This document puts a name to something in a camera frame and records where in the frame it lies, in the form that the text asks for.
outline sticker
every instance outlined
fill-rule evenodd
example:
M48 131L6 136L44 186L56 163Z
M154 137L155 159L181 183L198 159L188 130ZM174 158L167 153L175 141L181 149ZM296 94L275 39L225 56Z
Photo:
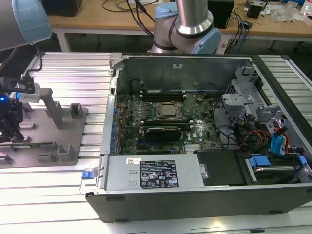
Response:
M183 68L183 64L179 64L179 63L177 63L177 64L174 64L173 65L173 67L172 67L173 69L182 69Z
M137 164L139 165L141 162L141 158L140 157L128 157L126 164Z
M140 175L143 189L179 187L175 160L141 161Z

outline black box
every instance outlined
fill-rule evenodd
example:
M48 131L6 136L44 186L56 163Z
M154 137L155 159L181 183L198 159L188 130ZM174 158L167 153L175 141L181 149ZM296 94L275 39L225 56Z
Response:
M75 16L81 7L82 0L42 0L47 15Z
M214 16L216 28L226 28L233 10L234 0L208 0L208 10Z
M263 6L250 4L248 11L247 11L247 17L257 19L262 9L263 9Z

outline floor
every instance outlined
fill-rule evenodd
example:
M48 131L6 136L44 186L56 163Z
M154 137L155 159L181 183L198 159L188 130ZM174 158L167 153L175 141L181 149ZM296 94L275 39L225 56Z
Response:
M69 43L73 52L126 52L145 53L153 45L152 38L148 36L125 36L125 35L100 35L94 34L69 34ZM242 55L289 55L302 71L312 78L312 43L301 44L297 51L293 48L295 41L278 41L272 50L267 48L269 42L265 40L246 40L239 54ZM41 51L60 52L60 46L56 35L39 43ZM24 46L0 75L18 76L25 69L33 54L36 52L33 46ZM10 54L10 51L0 52L0 61Z

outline warning label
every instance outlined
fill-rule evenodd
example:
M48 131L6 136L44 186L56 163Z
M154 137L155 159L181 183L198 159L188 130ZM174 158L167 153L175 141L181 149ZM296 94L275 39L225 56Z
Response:
M179 187L176 161L141 161L140 185L143 189Z

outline computer tower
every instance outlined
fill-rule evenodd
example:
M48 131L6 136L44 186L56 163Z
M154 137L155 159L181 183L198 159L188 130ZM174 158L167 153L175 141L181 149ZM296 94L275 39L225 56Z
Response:
M209 0L208 10L214 16L216 28L226 28L233 10L234 0Z

